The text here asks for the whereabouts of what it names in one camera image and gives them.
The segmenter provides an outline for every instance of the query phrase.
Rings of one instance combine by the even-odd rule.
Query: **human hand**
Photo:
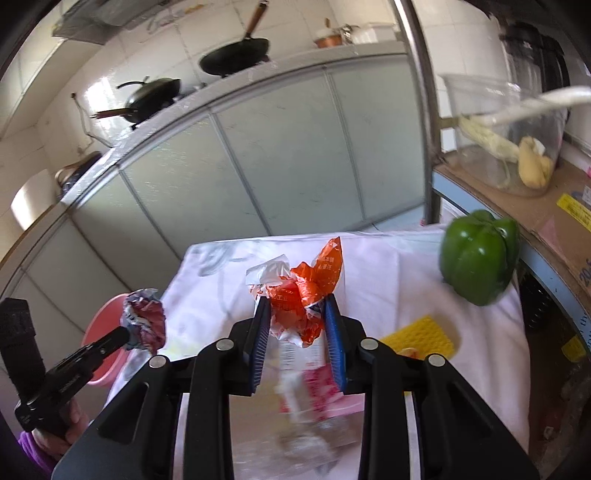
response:
[[[66,454],[68,448],[80,438],[89,424],[88,415],[82,411],[75,398],[70,400],[70,421],[71,425],[65,439],[42,430],[33,430],[33,438],[37,446],[56,460]]]

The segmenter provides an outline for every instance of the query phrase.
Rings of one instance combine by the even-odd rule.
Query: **white tablecloth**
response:
[[[344,270],[335,296],[342,314],[359,319],[365,332],[375,338],[431,316],[456,346],[451,360],[454,367],[527,449],[530,357],[519,294],[510,286],[488,307],[476,307],[456,295],[442,282],[437,266],[443,228],[193,245],[162,297],[168,340],[161,353],[172,360],[196,355],[202,347],[227,336],[235,322],[250,318],[254,300],[245,285],[247,268],[281,254],[289,258],[292,267],[300,261],[311,263],[328,239],[340,235]],[[273,342],[269,345],[272,351]],[[143,352],[130,355],[109,398],[146,359]],[[270,372],[273,363],[268,353],[255,397],[233,399],[233,443],[263,437],[284,421],[277,413],[273,392],[277,380]],[[325,478],[356,478],[358,462],[359,446],[352,447]]]

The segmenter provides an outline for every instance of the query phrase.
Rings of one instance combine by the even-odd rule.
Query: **black wok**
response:
[[[269,0],[262,0],[258,4],[241,41],[214,50],[199,61],[199,66],[205,73],[225,77],[250,68],[266,58],[269,41],[266,38],[251,38],[251,35],[268,5]]]
[[[161,78],[146,82],[147,79],[146,77],[143,82],[125,82],[117,85],[118,89],[128,85],[141,85],[141,87],[131,94],[127,102],[125,102],[124,108],[96,112],[92,115],[92,118],[107,118],[120,115],[128,122],[133,123],[132,128],[135,128],[137,124],[174,103],[173,99],[178,95],[181,88],[179,79]]]

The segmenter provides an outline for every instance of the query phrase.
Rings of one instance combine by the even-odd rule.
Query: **yellow sponge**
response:
[[[425,357],[431,353],[439,353],[448,359],[456,353],[452,341],[428,316],[382,338],[381,342],[396,353],[402,352],[402,355],[420,360],[425,360]]]

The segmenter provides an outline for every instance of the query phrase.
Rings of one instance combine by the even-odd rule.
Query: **yellow sticker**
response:
[[[588,208],[585,208],[567,193],[563,193],[556,205],[591,232],[591,211]]]
[[[581,360],[587,354],[585,353],[585,347],[579,340],[578,336],[572,337],[568,342],[566,342],[562,348],[562,353],[564,356],[568,358],[572,363],[576,363]]]

